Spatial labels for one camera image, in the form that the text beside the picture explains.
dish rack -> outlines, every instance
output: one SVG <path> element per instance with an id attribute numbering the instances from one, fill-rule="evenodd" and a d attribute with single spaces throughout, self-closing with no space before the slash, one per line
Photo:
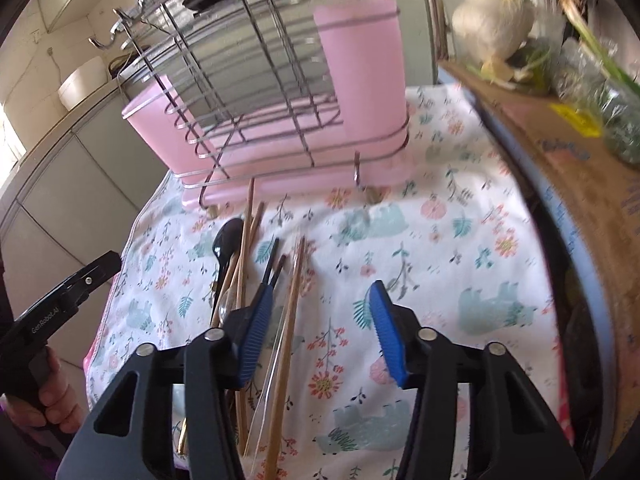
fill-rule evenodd
<path id="1" fill-rule="evenodd" d="M 186 207 L 243 200 L 251 177 L 274 195 L 410 176 L 393 0 L 223 0 L 195 17 L 181 1 L 115 9 L 110 43 L 92 43 L 124 33 L 137 52 L 118 76 L 123 117 L 181 179 Z M 425 5 L 445 57 L 442 0 Z"/>

black-tipped chopstick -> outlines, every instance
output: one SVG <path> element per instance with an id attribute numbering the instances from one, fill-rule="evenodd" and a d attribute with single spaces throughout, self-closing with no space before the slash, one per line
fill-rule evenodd
<path id="1" fill-rule="evenodd" d="M 280 239 L 276 238 L 273 241 L 273 247 L 271 248 L 271 254 L 269 255 L 269 261 L 267 262 L 267 267 L 264 269 L 264 276 L 262 277 L 262 282 L 266 285 L 269 283 L 269 276 L 271 276 L 271 269 L 273 269 L 273 264 L 276 261 L 276 256 L 278 254 L 278 247 L 280 246 Z"/>
<path id="2" fill-rule="evenodd" d="M 280 273 L 282 272 L 282 267 L 284 267 L 284 263 L 287 261 L 287 255 L 283 254 L 278 261 L 278 265 L 276 266 L 276 271 L 273 273 L 273 277 L 271 279 L 271 288 L 276 288 L 276 283 L 278 282 L 278 278 L 280 277 Z"/>

green onion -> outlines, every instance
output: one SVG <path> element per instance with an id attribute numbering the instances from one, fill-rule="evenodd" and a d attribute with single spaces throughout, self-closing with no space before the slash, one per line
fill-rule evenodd
<path id="1" fill-rule="evenodd" d="M 560 6 L 564 10 L 567 19 L 580 33 L 580 39 L 588 47 L 593 55 L 601 62 L 600 71 L 604 77 L 614 79 L 631 90 L 640 98 L 640 86 L 622 70 L 609 53 L 593 35 L 589 25 L 584 21 L 580 13 L 580 0 L 560 0 Z"/>

floral tablecloth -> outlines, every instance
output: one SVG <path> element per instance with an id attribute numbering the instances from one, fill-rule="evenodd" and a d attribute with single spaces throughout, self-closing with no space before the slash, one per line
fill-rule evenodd
<path id="1" fill-rule="evenodd" d="M 383 280 L 392 300 L 453 342 L 503 342 L 570 432 L 556 314 L 544 256 L 527 207 L 462 90 L 412 88 L 412 180 L 367 205 L 356 190 L 283 196 L 268 204 L 253 254 L 250 297 L 275 237 L 290 253 L 308 240 L 296 320 L 280 478 L 395 478 L 413 392 L 394 384 L 380 356 L 366 291 Z M 142 342 L 180 346 L 208 326 L 217 263 L 212 241 L 243 204 L 211 219 L 185 212 L 168 174 L 137 218 L 86 360 L 94 403 Z M 276 290 L 280 313 L 288 275 Z M 277 330 L 274 316 L 263 359 Z M 249 387 L 255 406 L 263 368 Z M 177 440 L 181 406 L 174 413 Z M 465 388 L 458 401 L 452 478 L 464 478 Z M 252 478 L 260 479 L 260 460 Z"/>

hand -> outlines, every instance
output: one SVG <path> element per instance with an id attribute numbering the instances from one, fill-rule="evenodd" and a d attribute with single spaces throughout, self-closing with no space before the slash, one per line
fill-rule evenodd
<path id="1" fill-rule="evenodd" d="M 66 374 L 61 370 L 60 360 L 53 349 L 47 348 L 47 351 L 51 375 L 38 393 L 40 402 L 47 407 L 47 419 L 33 406 L 16 397 L 8 396 L 4 403 L 11 421 L 36 440 L 37 432 L 30 429 L 43 427 L 47 420 L 59 425 L 63 433 L 75 433 L 84 421 L 84 410 L 78 404 L 78 398 L 69 385 Z"/>

